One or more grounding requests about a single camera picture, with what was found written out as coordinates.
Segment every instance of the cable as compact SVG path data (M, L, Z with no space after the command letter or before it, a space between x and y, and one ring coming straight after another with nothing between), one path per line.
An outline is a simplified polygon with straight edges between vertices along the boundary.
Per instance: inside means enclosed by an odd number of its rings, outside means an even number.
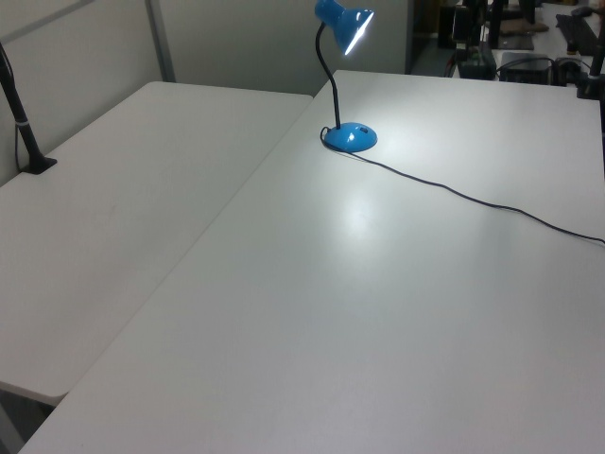
M495 73L498 74L502 69L507 69L512 66L516 66L517 64L529 63L530 61L550 61L551 66L557 65L557 63L554 60L552 60L548 57L533 57L533 58L529 58L529 59L519 59L519 60L515 60L515 61L509 61L508 63L503 64L502 66L497 68L495 70Z
M19 166L19 127L15 125L15 165L17 166L17 173L21 173L21 166Z
M447 191L449 191L449 192L451 192L453 194L456 194L459 197L462 197L463 199L466 199L467 201L473 201L474 203L478 203L480 205L488 206L490 208L495 208L495 209L498 209L498 210L512 211L514 213L518 213L518 214L527 216L528 218L531 218L531 219L533 219L533 220L535 220L537 222L540 222L541 224L545 225L546 227L549 227L549 228L551 228L553 230L556 230L557 232L561 232L563 234L567 234L567 235L570 235L570 236L576 236L578 238L589 239L591 241L597 241L597 242L603 243L603 245L605 246L605 239L603 239L603 238L597 238L597 237L593 237L593 236L586 236L586 235L582 235L582 234L577 234L575 232L570 232L568 230L562 229L561 227L557 227L556 225L550 224L550 223L546 222L545 220L542 220L540 218L536 218L535 216L531 215L530 213L527 213L527 212L525 212L523 210L520 210L519 208L514 208L514 207L511 207L511 206L507 206L507 205L498 205L498 204L495 204L495 203L489 203L487 201L481 201L479 199L475 199L473 197L467 196L466 194L462 194L461 192L458 192L457 190L452 189L451 187L446 186L445 184L434 183L434 182L430 182L428 180L423 180L421 178L414 177L412 175L407 175L406 173L400 172L399 170L395 170L394 168L386 166L386 165L384 165L382 163L378 163L376 161L372 161L370 159L366 159L366 158L364 158L362 156L359 156L359 155L356 155L356 154L352 154L350 152L343 151L341 149L337 149L337 148L331 147L329 144L327 144L325 142L325 140L323 138L323 132L326 131L326 130L329 131L330 129L327 128L327 127L324 127L321 130L321 132L320 132L320 140L321 140L321 142L323 143L323 145L326 148L330 149L331 151L333 151L334 153L338 154L339 156L347 155L348 157L353 157L354 159L356 159L358 161L362 161L362 162L367 163L367 164L372 164L374 166L382 167L385 170L388 170L389 172L392 172L392 173L394 173L396 175L399 175L401 177L409 178L410 180L413 180L415 182L423 183L423 184L428 184L430 186L440 187L440 188L445 189L445 190L447 190Z
M10 65L9 56L5 52L4 47L2 46L2 43L0 43L0 54L2 54L2 59L6 62L7 67L9 68L10 78L12 79L12 83L15 83L15 75L12 72L12 66Z

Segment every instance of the white table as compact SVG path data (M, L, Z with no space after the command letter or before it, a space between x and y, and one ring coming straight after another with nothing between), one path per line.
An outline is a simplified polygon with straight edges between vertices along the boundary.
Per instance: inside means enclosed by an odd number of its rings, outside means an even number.
M0 389L56 405L310 100L151 83L0 188Z
M597 103L337 82L364 156L605 235ZM336 156L333 121L324 87L23 454L602 453L605 248Z

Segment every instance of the electronic equipment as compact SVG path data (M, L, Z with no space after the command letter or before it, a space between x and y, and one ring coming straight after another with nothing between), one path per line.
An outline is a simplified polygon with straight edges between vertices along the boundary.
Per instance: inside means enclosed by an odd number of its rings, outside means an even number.
M568 44L576 44L581 55L591 57L595 55L596 35L583 17L557 14L557 27Z
M493 0L492 8L488 18L490 20L490 34L488 35L488 44L492 49L520 49L533 50L531 36L527 34L515 36L514 39L503 39L500 37L500 27L502 21L508 18L505 15L504 4L506 0ZM519 10L523 18L529 24L536 23L536 0L519 0Z
M500 81L548 85L550 64L548 60L535 60L537 58L546 59L546 55L505 52L502 54ZM524 59L533 60L512 64Z
M579 7L571 10L571 15L575 17L588 17L593 13L590 7Z

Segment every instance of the white desk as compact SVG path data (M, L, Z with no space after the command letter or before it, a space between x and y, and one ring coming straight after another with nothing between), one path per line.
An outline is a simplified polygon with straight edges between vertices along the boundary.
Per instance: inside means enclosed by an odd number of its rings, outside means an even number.
M151 83L0 188L0 389L57 404L310 100Z
M337 82L368 158L605 235L595 102ZM324 87L23 454L602 453L605 248L336 156L332 112Z

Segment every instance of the black device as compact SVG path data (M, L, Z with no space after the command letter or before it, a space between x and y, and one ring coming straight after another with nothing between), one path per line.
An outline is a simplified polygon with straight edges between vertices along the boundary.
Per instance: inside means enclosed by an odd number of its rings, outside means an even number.
M532 60L544 58L546 55L525 54L515 52L505 52L502 54L502 69L500 69L500 81L517 83L534 83L538 85L548 85L548 75L550 73L550 64L547 60ZM514 61L528 59L519 64L510 65Z
M605 15L605 9L593 9L593 12L600 15L601 18ZM590 65L590 72L588 74L581 73L579 82L577 83L577 96L582 99L600 100L601 111L605 104L605 77L601 75L603 60L605 60L605 24L601 21L601 29L598 33L595 55L593 56L593 63Z
M557 14L557 27L567 44L574 44L581 55L595 55L596 35L583 17Z
M588 17L593 13L590 7L579 7L571 10L571 15L574 17Z
M27 153L29 154L29 165L22 169L26 173L40 175L45 170L57 163L56 159L45 157L38 148L38 143L34 137L34 132L31 130L29 120L27 119L26 111L23 108L17 88L15 87L14 74L10 67L9 57L4 51L4 47L0 43L0 83L2 89L9 102L12 115L15 118L15 125L23 137L23 142L26 144Z
M568 83L577 85L580 80L581 66L574 59L557 59L556 71L553 72L553 85L566 87Z
M492 50L480 37L486 11L485 0L465 0L461 7L456 7L452 39L457 44L456 65L462 79L492 80L495 77Z
M492 8L488 14L490 20L490 34L488 35L488 44L492 49L520 49L533 50L533 42L531 36L521 35L514 38L508 37L503 39L500 37L500 26L505 20L505 0L493 0ZM530 24L536 23L536 0L519 0L519 10L521 16Z
M466 60L458 62L461 79L493 80L495 69L495 59L487 43L471 48Z

